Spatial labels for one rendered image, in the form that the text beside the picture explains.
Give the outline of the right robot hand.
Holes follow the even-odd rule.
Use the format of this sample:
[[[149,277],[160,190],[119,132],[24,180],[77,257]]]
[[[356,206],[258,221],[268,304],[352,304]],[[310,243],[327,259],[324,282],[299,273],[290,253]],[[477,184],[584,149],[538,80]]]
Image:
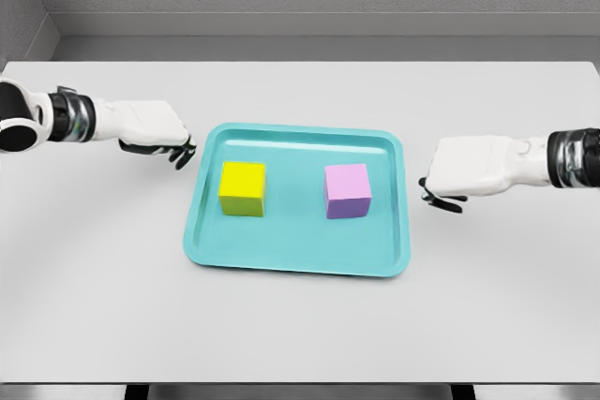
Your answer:
[[[461,214],[470,197],[503,193],[515,184],[510,166],[516,141],[501,136],[441,139],[427,175],[418,180],[421,199],[429,206]]]

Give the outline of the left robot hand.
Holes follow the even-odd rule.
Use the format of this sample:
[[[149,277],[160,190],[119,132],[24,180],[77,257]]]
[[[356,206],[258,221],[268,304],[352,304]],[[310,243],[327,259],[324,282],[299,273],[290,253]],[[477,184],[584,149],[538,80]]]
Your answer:
[[[196,154],[197,145],[182,120],[166,101],[120,101],[114,104],[116,138],[128,153],[168,154],[177,170]]]

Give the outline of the yellow cube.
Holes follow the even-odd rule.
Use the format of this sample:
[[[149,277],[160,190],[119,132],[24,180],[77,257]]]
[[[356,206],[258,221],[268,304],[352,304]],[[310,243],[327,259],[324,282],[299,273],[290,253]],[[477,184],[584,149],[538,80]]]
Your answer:
[[[266,166],[263,163],[223,163],[218,189],[223,214],[263,217],[265,196]]]

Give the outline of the pink cube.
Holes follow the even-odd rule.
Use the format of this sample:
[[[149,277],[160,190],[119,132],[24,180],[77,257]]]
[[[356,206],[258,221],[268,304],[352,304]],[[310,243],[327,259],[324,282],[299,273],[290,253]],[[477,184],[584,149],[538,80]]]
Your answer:
[[[323,193],[327,219],[366,216],[372,199],[367,165],[326,166]]]

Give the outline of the teal rectangular tray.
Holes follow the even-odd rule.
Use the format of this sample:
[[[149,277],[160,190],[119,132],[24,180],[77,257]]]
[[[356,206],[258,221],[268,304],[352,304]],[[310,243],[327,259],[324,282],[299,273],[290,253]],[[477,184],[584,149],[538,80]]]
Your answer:
[[[227,161],[263,163],[262,217],[222,212]],[[325,216],[325,167],[364,163],[372,200],[362,218]],[[403,146],[379,130],[225,123],[207,135],[183,237],[200,265],[391,277],[409,265]]]

